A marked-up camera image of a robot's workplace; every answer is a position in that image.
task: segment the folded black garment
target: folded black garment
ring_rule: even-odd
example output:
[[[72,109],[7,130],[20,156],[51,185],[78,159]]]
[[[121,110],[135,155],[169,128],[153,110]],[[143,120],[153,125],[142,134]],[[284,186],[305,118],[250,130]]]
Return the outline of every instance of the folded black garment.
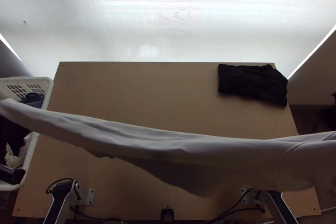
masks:
[[[218,65],[218,92],[266,100],[287,106],[288,80],[270,64],[264,66]]]

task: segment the metal bracket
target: metal bracket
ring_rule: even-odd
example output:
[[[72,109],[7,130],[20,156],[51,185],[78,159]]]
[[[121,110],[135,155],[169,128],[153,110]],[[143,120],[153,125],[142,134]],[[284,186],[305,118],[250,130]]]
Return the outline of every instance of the metal bracket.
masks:
[[[244,187],[240,189],[240,196],[243,197],[244,193],[251,189],[251,187]],[[241,202],[244,205],[262,205],[264,204],[260,200],[257,199],[258,191],[256,189],[252,189],[250,192],[248,192],[242,199]]]
[[[90,206],[93,204],[93,199],[95,197],[95,190],[92,188],[81,189],[81,197],[82,199],[77,200],[76,206]]]

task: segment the laundry basket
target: laundry basket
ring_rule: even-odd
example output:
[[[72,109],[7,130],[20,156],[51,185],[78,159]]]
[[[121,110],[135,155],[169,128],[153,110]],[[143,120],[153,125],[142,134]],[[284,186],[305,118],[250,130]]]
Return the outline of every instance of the laundry basket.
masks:
[[[37,92],[45,94],[45,99],[41,109],[47,109],[51,91],[53,89],[53,80],[47,77],[12,77],[0,79],[0,97],[8,97],[15,100],[20,100],[30,92]],[[34,149],[36,146],[39,134],[32,133],[31,142],[24,160],[22,169],[26,171],[20,184],[8,184],[0,180],[0,191],[13,191],[21,187],[26,180],[28,168]]]

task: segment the wooden table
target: wooden table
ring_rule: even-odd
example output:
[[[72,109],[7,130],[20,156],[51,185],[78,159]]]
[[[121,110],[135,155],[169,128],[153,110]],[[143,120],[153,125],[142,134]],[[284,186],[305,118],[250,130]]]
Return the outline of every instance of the wooden table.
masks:
[[[58,67],[48,109],[223,137],[297,135],[289,106],[219,95],[217,67],[218,63],[64,62]],[[200,198],[132,164],[96,158],[41,135],[13,215],[45,217],[52,198],[44,191],[63,177],[96,189],[94,204],[80,209],[100,218],[155,220],[160,219],[161,209],[169,207],[176,219],[212,219],[240,198],[239,185]],[[320,214],[314,190],[299,196],[288,194],[288,198],[294,214]],[[260,218],[260,213],[246,212],[234,218]]]

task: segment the black cable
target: black cable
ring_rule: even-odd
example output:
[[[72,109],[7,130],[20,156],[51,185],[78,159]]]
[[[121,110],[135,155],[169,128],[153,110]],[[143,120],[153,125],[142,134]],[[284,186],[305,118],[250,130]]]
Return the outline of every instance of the black cable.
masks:
[[[61,182],[61,181],[63,181],[63,180],[70,180],[70,181],[74,181],[74,179],[72,179],[72,178],[63,178],[63,179],[59,179],[59,180],[56,180],[55,182],[53,182],[51,185],[49,185],[48,187],[47,187],[47,189],[46,189],[46,191],[45,191],[45,193],[51,193],[52,191],[51,190],[49,190],[50,189],[50,187],[52,187],[54,184],[56,184],[57,182]]]
[[[88,216],[88,215],[74,209],[73,207],[70,207],[70,209],[72,211],[74,211],[75,214],[78,214],[78,215],[83,216],[83,217],[88,218],[88,219],[92,219],[92,220],[96,220],[96,221],[102,221],[102,223],[105,223],[105,221],[121,221],[120,219],[115,218],[115,217],[111,217],[111,218],[107,218],[107,219],[95,218],[95,217]]]
[[[232,209],[234,209],[236,206],[238,206],[238,204],[241,202],[241,200],[245,197],[246,194],[248,194],[250,191],[252,191],[254,189],[254,187],[248,189],[241,197],[240,199],[237,201],[236,204],[234,204],[234,206],[232,206],[230,209],[226,210],[224,213],[221,213],[220,215],[218,215],[216,218],[214,218],[213,220],[211,220],[208,224],[212,224],[212,223],[215,223],[216,221],[218,220],[221,220],[223,219],[225,216],[227,216],[226,214],[231,211]],[[261,212],[265,211],[264,209],[262,208],[253,208],[253,210],[255,209],[258,209],[260,210]]]
[[[15,224],[19,224],[21,220],[22,220],[22,217],[18,217],[18,219],[16,220]]]
[[[80,212],[80,211],[74,209],[72,206],[70,207],[70,209],[71,209],[72,211],[74,211],[76,214],[78,214],[78,215],[80,215],[80,216],[83,216],[83,217],[85,217],[85,218],[92,219],[92,220],[96,220],[96,221],[104,221],[104,219],[100,219],[100,218],[95,218],[95,217],[88,216],[88,215],[86,215],[86,214],[84,214],[84,213],[82,213],[82,212]]]
[[[78,221],[77,221],[77,211],[78,211],[78,207],[79,207],[79,206],[76,206],[75,211],[73,212],[73,219],[75,220],[75,223],[76,223],[76,224],[78,224]]]
[[[118,218],[111,217],[103,220],[101,224],[104,224],[106,221],[121,221],[121,220]]]

